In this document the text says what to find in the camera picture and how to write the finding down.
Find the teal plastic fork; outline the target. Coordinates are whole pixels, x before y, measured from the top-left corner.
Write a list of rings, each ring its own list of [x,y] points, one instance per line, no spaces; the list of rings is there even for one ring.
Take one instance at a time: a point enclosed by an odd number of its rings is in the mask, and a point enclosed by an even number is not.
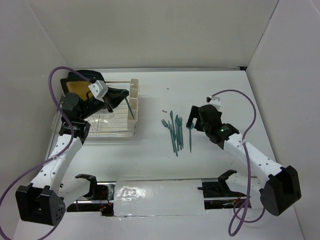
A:
[[[175,116],[175,123],[176,123],[176,130],[177,130],[177,135],[179,137],[179,147],[180,150],[183,149],[183,136],[182,136],[182,126],[181,126],[181,119],[178,115]]]
[[[163,126],[164,126],[165,128],[169,129],[169,125],[168,125],[168,123],[167,123],[164,119],[161,120],[161,123],[163,124]],[[175,145],[175,151],[176,151],[176,153],[177,153],[177,147],[176,147],[175,141],[174,141],[174,145]]]

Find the teal plastic spoon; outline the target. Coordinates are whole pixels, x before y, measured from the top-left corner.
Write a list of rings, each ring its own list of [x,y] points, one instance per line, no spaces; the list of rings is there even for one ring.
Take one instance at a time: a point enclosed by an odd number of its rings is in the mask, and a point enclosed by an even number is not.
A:
[[[127,104],[128,110],[129,110],[129,112],[130,112],[130,115],[131,115],[131,117],[134,119],[134,118],[135,118],[135,116],[134,116],[134,113],[133,113],[132,107],[131,107],[131,105],[130,105],[129,100],[128,100],[128,98],[127,98],[127,97],[125,98],[125,101],[126,101],[126,104]]]
[[[192,152],[192,129],[193,126],[187,128],[189,131],[189,152]]]

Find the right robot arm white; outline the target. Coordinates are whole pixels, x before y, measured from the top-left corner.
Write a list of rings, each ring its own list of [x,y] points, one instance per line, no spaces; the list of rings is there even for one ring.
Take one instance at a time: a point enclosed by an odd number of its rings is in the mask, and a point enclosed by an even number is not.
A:
[[[116,216],[202,214],[206,198],[221,202],[236,194],[251,208],[279,216],[301,198],[297,171],[246,142],[217,106],[191,108],[179,128],[183,145],[162,118],[144,112],[137,140],[110,147]]]

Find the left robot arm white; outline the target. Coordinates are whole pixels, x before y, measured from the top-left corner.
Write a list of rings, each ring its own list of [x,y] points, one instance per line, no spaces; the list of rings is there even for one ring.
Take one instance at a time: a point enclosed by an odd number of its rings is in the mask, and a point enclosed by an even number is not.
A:
[[[111,87],[99,90],[94,84],[89,91],[91,94],[85,100],[75,92],[65,93],[58,104],[62,125],[55,147],[34,179],[15,192],[22,221],[56,227],[76,199],[97,197],[99,187],[93,175],[78,174],[69,186],[62,181],[88,137],[91,125],[86,119],[102,109],[113,112],[129,96],[129,91]]]

